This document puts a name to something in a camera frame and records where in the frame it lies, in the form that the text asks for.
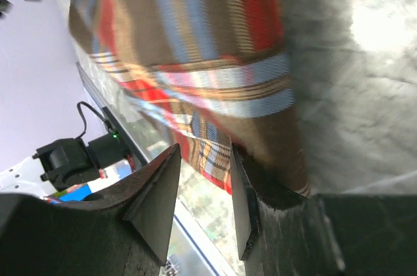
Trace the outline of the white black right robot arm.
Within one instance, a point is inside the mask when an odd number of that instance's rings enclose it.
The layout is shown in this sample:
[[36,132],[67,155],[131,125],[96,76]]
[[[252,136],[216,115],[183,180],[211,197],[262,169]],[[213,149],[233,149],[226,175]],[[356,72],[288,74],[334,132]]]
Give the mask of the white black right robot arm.
[[[171,146],[124,180],[53,204],[44,183],[89,174],[96,155],[39,150],[1,186],[2,275],[157,275],[166,262],[180,152]],[[231,149],[238,256],[247,275],[415,275],[415,195],[316,195],[281,185]]]

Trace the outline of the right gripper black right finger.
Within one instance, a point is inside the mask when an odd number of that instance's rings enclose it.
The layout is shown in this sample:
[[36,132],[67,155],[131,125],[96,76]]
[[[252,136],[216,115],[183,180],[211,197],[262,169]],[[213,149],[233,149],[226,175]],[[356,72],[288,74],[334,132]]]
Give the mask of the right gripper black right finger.
[[415,275],[414,195],[305,198],[231,147],[239,258],[247,275]]

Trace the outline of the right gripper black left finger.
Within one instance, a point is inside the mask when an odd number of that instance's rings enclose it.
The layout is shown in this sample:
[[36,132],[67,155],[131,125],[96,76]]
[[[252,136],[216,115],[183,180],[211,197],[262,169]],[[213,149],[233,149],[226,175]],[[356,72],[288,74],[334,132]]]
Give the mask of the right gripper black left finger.
[[149,179],[120,180],[83,201],[1,195],[2,275],[158,275],[127,220]]

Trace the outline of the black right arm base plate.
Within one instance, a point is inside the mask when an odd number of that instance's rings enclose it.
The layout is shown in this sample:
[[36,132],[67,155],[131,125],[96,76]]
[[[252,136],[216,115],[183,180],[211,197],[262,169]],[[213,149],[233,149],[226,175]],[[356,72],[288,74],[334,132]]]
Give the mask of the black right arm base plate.
[[107,132],[87,144],[87,153],[97,168],[105,169],[126,159],[135,172],[148,164],[149,160],[143,151],[111,109],[103,107],[102,112]]

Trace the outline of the red plaid long sleeve shirt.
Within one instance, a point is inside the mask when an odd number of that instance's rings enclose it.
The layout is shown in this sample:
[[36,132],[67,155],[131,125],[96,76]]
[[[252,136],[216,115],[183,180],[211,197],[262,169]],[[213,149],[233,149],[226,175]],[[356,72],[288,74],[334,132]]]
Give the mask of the red plaid long sleeve shirt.
[[231,190],[231,145],[309,195],[281,0],[70,0],[70,33],[182,158]]

